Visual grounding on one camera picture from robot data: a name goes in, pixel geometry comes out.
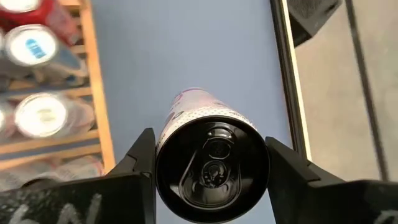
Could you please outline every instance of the blue table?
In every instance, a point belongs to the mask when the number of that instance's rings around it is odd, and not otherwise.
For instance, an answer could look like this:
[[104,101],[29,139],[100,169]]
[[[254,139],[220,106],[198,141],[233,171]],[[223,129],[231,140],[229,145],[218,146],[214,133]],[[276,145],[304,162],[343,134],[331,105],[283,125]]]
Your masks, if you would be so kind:
[[[199,86],[291,146],[268,0],[93,0],[116,162]],[[268,194],[232,223],[274,223]],[[157,223],[187,223],[157,197]]]

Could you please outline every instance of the red can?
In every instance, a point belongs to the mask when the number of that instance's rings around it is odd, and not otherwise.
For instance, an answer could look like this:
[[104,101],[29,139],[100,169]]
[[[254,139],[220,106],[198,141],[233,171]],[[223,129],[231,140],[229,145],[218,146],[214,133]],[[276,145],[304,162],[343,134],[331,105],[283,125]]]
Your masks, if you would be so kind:
[[68,45],[81,37],[72,16],[57,0],[1,0],[0,17],[16,26],[45,25]]

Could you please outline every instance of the wooden shelf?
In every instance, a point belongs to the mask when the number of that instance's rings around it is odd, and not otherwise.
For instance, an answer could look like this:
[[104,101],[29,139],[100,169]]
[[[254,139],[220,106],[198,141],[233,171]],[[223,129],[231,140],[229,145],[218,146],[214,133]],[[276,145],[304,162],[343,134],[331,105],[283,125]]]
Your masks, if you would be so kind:
[[[108,113],[106,110],[104,86],[101,76],[91,4],[89,0],[59,1],[61,4],[66,6],[67,9],[74,12],[74,15],[79,15],[79,17],[75,17],[73,19],[78,26],[81,26],[81,33],[85,44],[73,46],[71,47],[71,50],[77,55],[85,54],[82,60],[85,60],[90,73],[89,87],[69,88],[62,91],[67,95],[74,97],[92,95],[97,129],[79,136],[71,136],[64,139],[24,139],[20,142],[3,144],[0,145],[0,155],[17,155],[21,152],[35,152],[39,149],[48,147],[54,147],[56,150],[57,146],[68,146],[68,144],[83,142],[90,139],[99,139],[100,144],[82,146],[57,152],[36,154],[34,156],[25,156],[11,160],[3,160],[0,161],[0,170],[47,157],[71,158],[101,153],[104,162],[104,173],[106,174],[115,166],[115,160],[111,133],[109,130]],[[51,85],[61,85],[61,83],[52,83]],[[37,87],[34,83],[14,80],[9,88],[13,91],[13,95],[10,96],[10,99],[23,100],[25,97],[29,96],[29,94],[20,94],[20,90],[34,90],[36,88]]]

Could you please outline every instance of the black can lid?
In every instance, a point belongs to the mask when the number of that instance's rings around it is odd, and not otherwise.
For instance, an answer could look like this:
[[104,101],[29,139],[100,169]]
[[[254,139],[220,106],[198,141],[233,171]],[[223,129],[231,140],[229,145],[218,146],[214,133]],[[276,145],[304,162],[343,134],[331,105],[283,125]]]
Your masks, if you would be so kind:
[[165,204],[192,222],[220,223],[250,210],[269,178],[264,140],[250,125],[224,116],[191,121],[171,135],[157,158]]

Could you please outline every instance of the black edge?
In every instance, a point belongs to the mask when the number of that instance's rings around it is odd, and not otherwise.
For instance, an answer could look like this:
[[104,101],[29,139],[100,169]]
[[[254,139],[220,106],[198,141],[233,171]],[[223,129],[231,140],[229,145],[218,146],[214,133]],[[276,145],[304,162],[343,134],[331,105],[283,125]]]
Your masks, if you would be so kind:
[[281,0],[270,0],[272,20],[274,21],[275,37],[277,42],[280,70],[285,92],[287,113],[289,116],[290,134],[292,135],[293,149],[307,158],[302,120],[300,116],[299,99],[294,79],[293,61],[290,54],[290,45],[287,37],[284,9]]

